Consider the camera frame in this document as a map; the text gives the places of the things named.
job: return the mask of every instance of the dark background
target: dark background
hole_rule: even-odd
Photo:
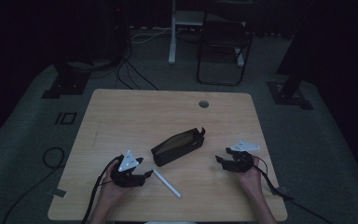
[[[295,36],[278,73],[318,87],[358,160],[358,1],[258,2],[268,11],[268,34]],[[170,0],[128,4],[134,27],[171,24]],[[203,4],[182,0],[178,8]],[[118,8],[118,0],[0,1],[0,127],[34,77],[52,64],[53,50],[84,63],[117,53],[115,27],[123,23]]]

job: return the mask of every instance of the black chair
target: black chair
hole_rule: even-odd
[[[197,80],[204,84],[237,86],[242,82],[254,34],[263,35],[264,8],[252,0],[213,0],[204,12],[198,52]],[[246,49],[241,75],[233,83],[207,81],[200,78],[200,64],[204,45],[232,49],[235,63]]]

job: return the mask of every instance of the white stick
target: white stick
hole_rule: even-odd
[[[182,197],[182,195],[170,183],[168,183],[168,181],[164,177],[162,177],[162,175],[157,170],[153,169],[153,174],[155,174],[155,176],[159,180],[161,180],[161,182],[165,186],[167,186],[167,188],[170,189],[172,191],[172,193],[174,193],[176,195],[176,197],[178,197],[178,198]]]

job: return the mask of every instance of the wooden table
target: wooden table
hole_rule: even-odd
[[[209,106],[202,108],[200,101]],[[268,165],[268,176],[278,182],[255,112],[246,93],[194,91],[96,90],[89,102],[71,155],[48,216],[54,220],[80,220],[91,190],[105,165],[131,150],[143,157],[134,174],[157,168],[151,148],[193,128],[205,128],[201,148],[159,167],[159,172],[182,194],[178,199],[154,175],[126,196],[109,219],[116,221],[247,221],[255,215],[235,176],[221,168],[214,155],[230,159],[225,148],[240,140],[261,146],[252,153]],[[282,199],[273,196],[262,180],[272,214],[287,218]]]

